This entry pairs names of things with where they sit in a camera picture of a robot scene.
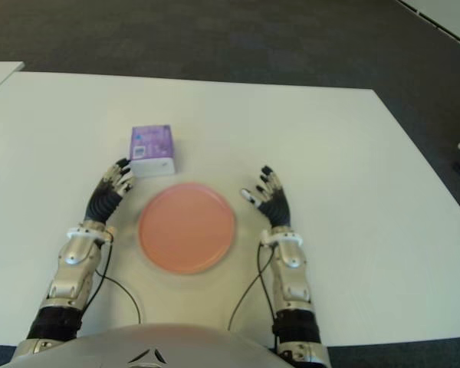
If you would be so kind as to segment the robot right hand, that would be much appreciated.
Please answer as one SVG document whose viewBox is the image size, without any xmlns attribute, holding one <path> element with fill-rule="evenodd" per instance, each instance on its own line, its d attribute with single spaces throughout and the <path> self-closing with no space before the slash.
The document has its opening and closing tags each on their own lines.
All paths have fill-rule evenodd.
<svg viewBox="0 0 460 368">
<path fill-rule="evenodd" d="M 241 196 L 269 221 L 272 228 L 290 228 L 291 210 L 278 175 L 270 166 L 263 166 L 259 178 L 263 185 L 256 185 L 258 194 L 241 189 Z"/>
</svg>

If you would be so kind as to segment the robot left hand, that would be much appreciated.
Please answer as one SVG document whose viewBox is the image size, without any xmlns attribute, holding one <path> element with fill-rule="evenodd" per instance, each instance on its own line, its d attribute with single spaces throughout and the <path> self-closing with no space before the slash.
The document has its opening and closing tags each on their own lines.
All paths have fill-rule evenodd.
<svg viewBox="0 0 460 368">
<path fill-rule="evenodd" d="M 84 221 L 106 224 L 123 197 L 133 188 L 130 160 L 116 161 L 102 176 L 87 203 Z"/>
</svg>

